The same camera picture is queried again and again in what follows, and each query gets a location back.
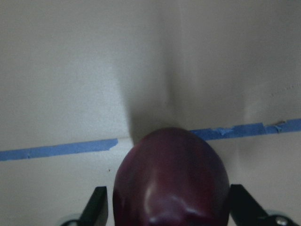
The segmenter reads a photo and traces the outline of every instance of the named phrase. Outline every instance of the blue tape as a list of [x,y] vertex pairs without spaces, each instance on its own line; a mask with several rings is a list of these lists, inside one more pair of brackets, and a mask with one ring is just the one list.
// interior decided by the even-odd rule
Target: blue tape
[[264,126],[262,123],[233,126],[231,128],[198,129],[192,133],[203,140],[217,140],[238,137],[250,137],[275,133],[301,131],[301,119],[292,119],[275,125]]
[[0,161],[42,158],[56,155],[108,151],[118,144],[118,139],[89,141],[66,145],[35,147],[0,152]]

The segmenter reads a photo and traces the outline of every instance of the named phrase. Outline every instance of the screw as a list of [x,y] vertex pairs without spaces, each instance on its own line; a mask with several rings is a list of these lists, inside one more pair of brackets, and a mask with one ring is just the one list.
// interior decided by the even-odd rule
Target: screw
[[276,223],[281,226],[287,226],[288,221],[284,217],[276,217]]

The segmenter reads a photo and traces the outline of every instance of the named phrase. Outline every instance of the dark red fruit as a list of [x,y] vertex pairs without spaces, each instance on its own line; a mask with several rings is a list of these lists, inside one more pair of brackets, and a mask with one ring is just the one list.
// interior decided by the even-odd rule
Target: dark red fruit
[[178,128],[135,145],[115,178],[115,226],[226,226],[229,181],[214,150]]

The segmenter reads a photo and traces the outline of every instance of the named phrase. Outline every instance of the white surface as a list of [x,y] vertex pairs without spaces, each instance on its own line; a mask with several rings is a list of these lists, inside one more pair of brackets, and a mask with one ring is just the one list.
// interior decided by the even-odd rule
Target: white surface
[[[300,25],[297,0],[2,0],[0,150],[300,118]],[[210,144],[300,223],[300,136]],[[131,146],[0,162],[0,225],[81,213]]]

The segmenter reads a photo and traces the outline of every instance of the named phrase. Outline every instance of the blue painter's tape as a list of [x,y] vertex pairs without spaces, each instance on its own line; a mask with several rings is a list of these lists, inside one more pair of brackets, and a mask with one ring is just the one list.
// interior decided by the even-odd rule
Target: blue painter's tape
[[108,151],[118,144],[118,139],[89,141],[66,145],[35,147],[0,152],[0,161],[42,158],[56,155]]
[[233,126],[231,128],[197,129],[191,132],[203,140],[217,140],[298,131],[301,131],[301,119],[292,119],[268,126],[264,126],[262,123],[255,123]]

